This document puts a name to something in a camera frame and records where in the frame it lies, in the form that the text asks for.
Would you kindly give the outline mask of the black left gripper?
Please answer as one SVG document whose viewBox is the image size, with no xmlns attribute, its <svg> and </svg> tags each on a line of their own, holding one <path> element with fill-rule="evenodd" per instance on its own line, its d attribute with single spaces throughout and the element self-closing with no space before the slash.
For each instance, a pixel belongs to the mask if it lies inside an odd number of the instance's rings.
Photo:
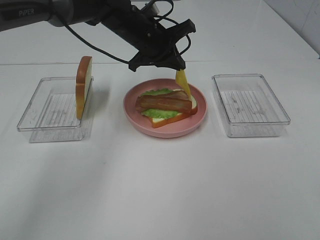
<svg viewBox="0 0 320 240">
<path fill-rule="evenodd" d="M 190 19 L 165 28 L 156 19 L 144 16 L 139 10 L 117 9 L 106 15 L 101 23 L 138 50 L 128 61 L 130 70 L 135 72 L 140 66 L 177 71 L 186 68 L 176 43 L 187 34 L 196 32 L 195 24 Z"/>
</svg>

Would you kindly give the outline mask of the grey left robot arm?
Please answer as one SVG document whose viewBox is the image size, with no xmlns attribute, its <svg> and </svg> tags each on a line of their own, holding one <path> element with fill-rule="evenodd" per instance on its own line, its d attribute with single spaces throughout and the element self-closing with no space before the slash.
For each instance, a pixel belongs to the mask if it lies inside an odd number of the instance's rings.
<svg viewBox="0 0 320 240">
<path fill-rule="evenodd" d="M 0 30 L 48 22 L 55 27 L 65 27 L 88 47 L 126 64 L 133 72 L 140 66 L 180 71 L 186 68 L 182 54 L 189 48 L 179 51 L 176 43 L 181 38 L 189 41 L 189 34 L 195 33 L 196 27 L 190 19 L 178 23 L 168 17 L 170 14 L 168 11 L 159 15 L 154 0 L 142 8 L 130 0 L 2 0 Z M 94 46 L 71 28 L 78 23 L 104 25 L 137 49 L 137 54 L 124 60 Z"/>
</svg>

